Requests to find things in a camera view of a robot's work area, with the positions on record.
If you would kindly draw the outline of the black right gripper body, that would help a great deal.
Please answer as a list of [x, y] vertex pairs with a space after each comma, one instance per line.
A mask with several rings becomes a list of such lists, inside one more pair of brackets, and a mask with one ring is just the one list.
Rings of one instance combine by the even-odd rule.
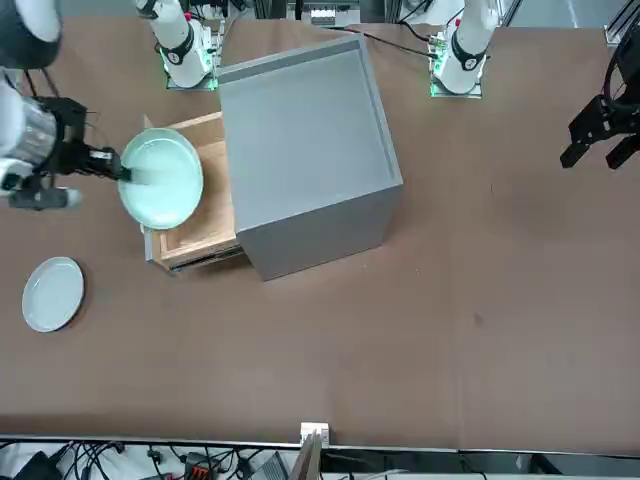
[[84, 141], [87, 108], [64, 97], [43, 97], [42, 108], [55, 120], [55, 140], [43, 170], [52, 175], [80, 172], [89, 152]]

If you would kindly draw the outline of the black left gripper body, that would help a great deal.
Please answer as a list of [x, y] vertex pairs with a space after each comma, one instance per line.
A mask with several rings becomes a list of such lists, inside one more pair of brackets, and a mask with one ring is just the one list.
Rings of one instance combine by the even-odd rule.
[[596, 95], [570, 122], [572, 143], [596, 143], [619, 134], [639, 132], [639, 104]]

